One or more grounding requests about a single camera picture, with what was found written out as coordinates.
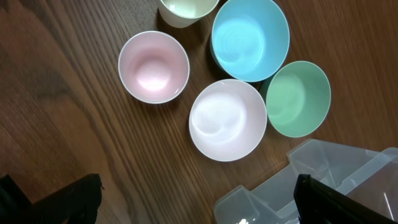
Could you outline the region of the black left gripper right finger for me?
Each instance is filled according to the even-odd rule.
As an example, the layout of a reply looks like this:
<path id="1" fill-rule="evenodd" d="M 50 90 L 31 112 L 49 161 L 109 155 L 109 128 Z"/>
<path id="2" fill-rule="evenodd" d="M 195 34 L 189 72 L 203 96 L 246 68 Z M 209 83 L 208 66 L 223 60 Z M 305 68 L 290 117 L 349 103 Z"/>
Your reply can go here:
<path id="1" fill-rule="evenodd" d="M 309 174 L 298 175 L 294 200 L 300 224 L 397 224 L 317 181 Z"/>

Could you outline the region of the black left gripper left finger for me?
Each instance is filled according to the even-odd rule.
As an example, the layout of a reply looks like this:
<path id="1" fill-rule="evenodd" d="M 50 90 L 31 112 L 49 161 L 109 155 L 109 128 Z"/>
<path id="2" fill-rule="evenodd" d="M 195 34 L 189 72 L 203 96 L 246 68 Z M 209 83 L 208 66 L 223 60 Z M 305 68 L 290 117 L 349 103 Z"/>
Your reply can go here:
<path id="1" fill-rule="evenodd" d="M 1 223 L 96 223 L 102 201 L 99 174 L 88 174 L 31 203 L 10 175 L 1 177 Z"/>

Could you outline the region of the light green bowl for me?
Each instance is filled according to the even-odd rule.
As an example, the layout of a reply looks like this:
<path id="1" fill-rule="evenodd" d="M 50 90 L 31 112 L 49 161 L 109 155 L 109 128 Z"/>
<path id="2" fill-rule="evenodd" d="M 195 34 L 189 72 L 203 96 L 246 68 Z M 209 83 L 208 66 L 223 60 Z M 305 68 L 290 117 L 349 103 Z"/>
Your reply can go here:
<path id="1" fill-rule="evenodd" d="M 274 129 L 290 138 L 314 132 L 331 105 L 331 86 L 316 64 L 296 61 L 266 79 L 259 90 Z"/>

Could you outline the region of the light pink bowl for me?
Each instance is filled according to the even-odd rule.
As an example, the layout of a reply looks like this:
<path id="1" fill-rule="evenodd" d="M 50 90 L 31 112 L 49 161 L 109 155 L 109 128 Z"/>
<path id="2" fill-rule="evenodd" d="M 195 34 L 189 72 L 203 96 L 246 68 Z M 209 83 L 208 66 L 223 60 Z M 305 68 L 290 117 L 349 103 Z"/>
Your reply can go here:
<path id="1" fill-rule="evenodd" d="M 255 150 L 264 136 L 265 102 L 246 82 L 220 80 L 197 96 L 188 126 L 194 145 L 203 155 L 220 162 L 236 161 Z"/>

